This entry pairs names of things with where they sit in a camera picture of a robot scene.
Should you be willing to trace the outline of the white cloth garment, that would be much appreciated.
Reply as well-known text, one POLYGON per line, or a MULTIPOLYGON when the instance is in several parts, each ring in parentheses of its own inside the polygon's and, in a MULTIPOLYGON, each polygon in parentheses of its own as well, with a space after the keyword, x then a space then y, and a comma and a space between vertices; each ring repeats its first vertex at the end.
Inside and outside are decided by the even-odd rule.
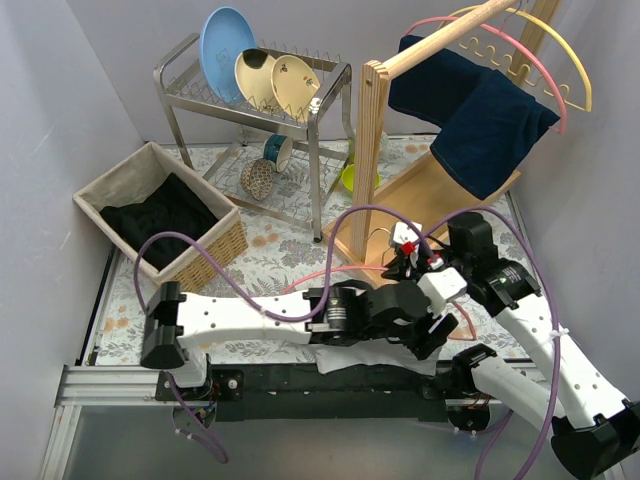
POLYGON ((321 374, 352 366, 394 366, 422 375, 434 375, 442 347, 437 347, 426 359, 418 360, 405 346, 389 344, 384 339, 359 342, 349 347, 316 345, 313 351, 321 374))

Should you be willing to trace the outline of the dark blue denim skirt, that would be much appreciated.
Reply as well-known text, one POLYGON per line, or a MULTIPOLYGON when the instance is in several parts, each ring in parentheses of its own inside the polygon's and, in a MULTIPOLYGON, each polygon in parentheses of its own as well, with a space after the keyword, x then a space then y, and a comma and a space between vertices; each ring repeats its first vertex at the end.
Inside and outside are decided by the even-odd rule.
POLYGON ((388 105, 440 128, 432 155, 479 200, 501 187, 560 120, 500 71, 448 49, 393 79, 388 105))

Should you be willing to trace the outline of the yellow wavy hanger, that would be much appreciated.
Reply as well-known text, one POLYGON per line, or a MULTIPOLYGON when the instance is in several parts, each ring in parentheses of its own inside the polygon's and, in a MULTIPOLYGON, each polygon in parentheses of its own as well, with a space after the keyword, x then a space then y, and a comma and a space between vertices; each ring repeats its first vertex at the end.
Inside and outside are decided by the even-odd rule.
POLYGON ((507 18, 517 17, 525 22, 518 39, 506 32, 507 21, 503 19, 495 28, 495 33, 483 31, 488 36, 486 39, 467 35, 460 38, 458 46, 473 58, 498 68, 515 84, 539 88, 545 95, 561 101, 566 108, 590 112, 593 108, 593 89, 586 68, 569 42, 549 24, 556 9, 555 1, 536 1, 531 12, 509 7, 505 10, 507 18), (582 100, 572 100, 571 86, 554 80, 548 71, 542 69, 537 52, 544 42, 562 50, 569 59, 582 83, 582 100))

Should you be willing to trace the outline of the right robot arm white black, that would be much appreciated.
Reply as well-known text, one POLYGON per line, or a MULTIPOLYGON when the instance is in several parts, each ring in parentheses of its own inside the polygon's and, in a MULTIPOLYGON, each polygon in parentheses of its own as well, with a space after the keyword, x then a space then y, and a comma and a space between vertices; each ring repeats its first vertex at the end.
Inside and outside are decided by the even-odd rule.
POLYGON ((521 264, 500 257, 491 225, 477 212, 447 223, 447 247, 427 253, 418 229, 398 222, 389 244, 396 257, 386 277, 416 280, 441 312, 466 293, 521 345, 548 381, 541 386, 490 348, 456 355, 454 389, 499 399, 547 438, 564 468, 593 479, 639 449, 639 404, 611 384, 557 322, 540 284, 521 264))

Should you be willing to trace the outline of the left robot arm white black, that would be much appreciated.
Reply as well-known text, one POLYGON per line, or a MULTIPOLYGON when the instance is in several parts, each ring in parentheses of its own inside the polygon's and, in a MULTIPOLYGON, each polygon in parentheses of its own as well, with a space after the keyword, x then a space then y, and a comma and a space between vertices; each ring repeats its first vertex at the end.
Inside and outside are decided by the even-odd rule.
POLYGON ((213 386, 209 361, 199 349, 206 343, 279 340, 351 347, 385 340, 422 361, 458 325, 411 281, 374 288, 348 280, 257 302, 206 297, 183 291, 177 281, 164 283, 145 308, 141 366, 170 372, 188 398, 200 400, 213 386))

